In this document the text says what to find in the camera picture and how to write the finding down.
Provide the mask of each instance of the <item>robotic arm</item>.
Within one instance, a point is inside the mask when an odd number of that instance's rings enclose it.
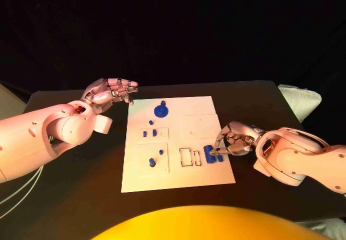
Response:
[[[297,129],[283,127],[267,132],[237,121],[221,130],[216,147],[224,138],[231,145],[213,149],[211,155],[245,155],[255,148],[254,168],[268,177],[299,186],[310,176],[332,191],[346,194],[345,145],[329,146],[319,137]]]
[[[0,121],[0,183],[26,175],[76,145],[92,131],[108,133],[113,120],[100,115],[114,102],[134,104],[137,82],[101,78],[81,100],[32,111]]]

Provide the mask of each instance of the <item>cable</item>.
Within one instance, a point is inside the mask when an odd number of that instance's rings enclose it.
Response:
[[[3,204],[19,192],[20,190],[27,186],[27,184],[33,181],[36,175],[39,174],[39,171],[42,171],[43,166],[38,169],[36,173],[33,174],[32,178],[26,182],[26,184],[20,187],[20,189],[3,200],[0,201],[0,204]]]
[[[12,207],[12,209],[0,216],[0,219],[9,214],[9,212],[16,208],[16,206],[22,203],[22,201],[25,200],[26,196],[29,195],[32,189],[35,188],[35,184],[39,180],[40,174],[42,174],[42,170],[43,170],[43,166],[38,169],[38,178],[30,186],[30,189],[27,191],[27,193],[25,194],[23,198],[19,200],[19,202],[16,203],[16,205]]]

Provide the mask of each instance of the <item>yellow object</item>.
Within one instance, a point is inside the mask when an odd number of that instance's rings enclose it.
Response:
[[[326,240],[326,236],[262,212],[228,206],[182,206],[134,217],[94,240]]]

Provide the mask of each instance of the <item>black table surface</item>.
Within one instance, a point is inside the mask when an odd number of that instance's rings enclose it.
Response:
[[[26,112],[78,100],[82,92],[36,92]],[[221,126],[237,120],[265,130],[303,129],[271,81],[140,87],[131,95],[134,104],[136,99],[212,96]],[[254,152],[229,156],[235,184],[121,193],[128,105],[115,103],[104,115],[113,118],[108,134],[94,132],[82,145],[45,165],[30,194],[0,220],[2,239],[89,239],[130,218],[187,205],[241,207],[291,221],[346,216],[345,196],[310,177],[299,187],[267,177],[252,167]],[[0,184],[2,199],[32,175]],[[25,193],[2,204],[2,212]]]

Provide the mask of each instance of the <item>white paper sheet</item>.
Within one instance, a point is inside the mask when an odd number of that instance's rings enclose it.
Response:
[[[162,101],[169,113],[159,118],[154,108]],[[229,157],[206,163],[203,146],[213,145],[219,131],[211,96],[136,100],[128,106],[121,192],[235,183]]]

